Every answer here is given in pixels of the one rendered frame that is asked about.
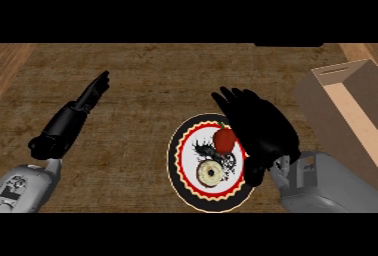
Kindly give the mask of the red bell pepper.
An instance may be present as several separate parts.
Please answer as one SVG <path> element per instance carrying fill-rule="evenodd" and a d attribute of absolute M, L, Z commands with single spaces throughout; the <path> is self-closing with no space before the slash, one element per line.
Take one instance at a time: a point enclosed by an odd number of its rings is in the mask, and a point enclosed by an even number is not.
<path fill-rule="evenodd" d="M 216 131 L 213 135 L 213 144 L 216 148 L 216 152 L 221 154 L 231 153 L 235 146 L 237 135 L 232 129 L 228 129 L 225 123 L 221 122 L 221 129 Z"/>

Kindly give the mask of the pale bagel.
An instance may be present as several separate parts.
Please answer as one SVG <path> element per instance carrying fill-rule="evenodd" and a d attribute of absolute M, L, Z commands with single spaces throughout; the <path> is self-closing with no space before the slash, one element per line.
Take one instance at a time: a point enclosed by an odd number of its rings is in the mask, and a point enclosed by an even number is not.
<path fill-rule="evenodd" d="M 224 167 L 215 160 L 204 160 L 197 168 L 197 179 L 206 187 L 216 187 L 225 175 Z"/>

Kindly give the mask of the brown cardboard box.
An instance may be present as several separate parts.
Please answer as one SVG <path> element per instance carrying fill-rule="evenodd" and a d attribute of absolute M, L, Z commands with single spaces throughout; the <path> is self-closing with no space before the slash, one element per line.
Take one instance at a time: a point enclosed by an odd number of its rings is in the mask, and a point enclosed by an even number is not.
<path fill-rule="evenodd" d="M 295 97 L 326 152 L 378 189 L 378 65 L 312 69 Z"/>

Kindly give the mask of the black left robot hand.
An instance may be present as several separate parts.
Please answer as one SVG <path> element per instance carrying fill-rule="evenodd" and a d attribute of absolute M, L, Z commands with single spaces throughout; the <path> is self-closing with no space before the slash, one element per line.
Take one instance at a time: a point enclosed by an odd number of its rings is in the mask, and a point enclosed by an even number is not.
<path fill-rule="evenodd" d="M 51 119 L 42 134 L 32 139 L 29 148 L 38 160 L 60 159 L 79 137 L 88 116 L 106 91 L 110 89 L 110 72 L 92 81 L 79 99 L 70 101 Z"/>

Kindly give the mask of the black-rimmed patterned plate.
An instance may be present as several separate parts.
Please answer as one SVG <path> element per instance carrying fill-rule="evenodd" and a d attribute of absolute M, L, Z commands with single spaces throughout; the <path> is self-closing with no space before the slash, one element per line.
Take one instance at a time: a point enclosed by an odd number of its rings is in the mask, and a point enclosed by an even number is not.
<path fill-rule="evenodd" d="M 168 149 L 168 173 L 172 187 L 185 203 L 207 213 L 232 211 L 243 205 L 255 188 L 246 184 L 244 160 L 249 154 L 240 141 L 234 150 L 222 155 L 216 152 L 213 135 L 224 122 L 231 128 L 228 118 L 216 113 L 191 117 L 176 129 Z M 213 188 L 197 179 L 197 168 L 204 160 L 215 160 L 224 167 L 222 182 Z"/>

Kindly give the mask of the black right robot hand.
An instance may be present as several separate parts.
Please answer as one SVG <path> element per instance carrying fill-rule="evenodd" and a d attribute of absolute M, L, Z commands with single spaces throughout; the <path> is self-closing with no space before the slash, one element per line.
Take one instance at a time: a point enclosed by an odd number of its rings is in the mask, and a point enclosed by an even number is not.
<path fill-rule="evenodd" d="M 230 125 L 250 157 L 244 161 L 246 183 L 258 187 L 265 171 L 275 161 L 290 157 L 295 163 L 302 155 L 296 129 L 275 105 L 249 89 L 221 88 L 212 97 L 227 115 Z"/>

